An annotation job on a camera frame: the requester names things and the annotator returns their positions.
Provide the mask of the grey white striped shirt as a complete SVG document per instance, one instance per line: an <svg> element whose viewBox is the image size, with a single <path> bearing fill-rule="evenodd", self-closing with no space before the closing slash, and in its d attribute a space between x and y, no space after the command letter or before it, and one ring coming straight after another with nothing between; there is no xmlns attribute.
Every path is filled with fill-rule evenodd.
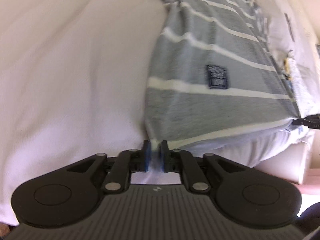
<svg viewBox="0 0 320 240"><path fill-rule="evenodd" d="M299 118L252 0L161 1L168 15L146 89L153 142L221 145L288 128Z"/></svg>

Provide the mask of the white patterned folded garment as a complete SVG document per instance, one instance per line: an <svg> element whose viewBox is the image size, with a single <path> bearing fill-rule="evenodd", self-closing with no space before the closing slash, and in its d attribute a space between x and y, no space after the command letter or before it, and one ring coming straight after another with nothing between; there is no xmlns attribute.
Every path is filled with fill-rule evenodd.
<svg viewBox="0 0 320 240"><path fill-rule="evenodd" d="M319 54L317 38L298 0L252 0L264 17L263 34L278 66L287 57L301 116L319 113Z"/></svg>

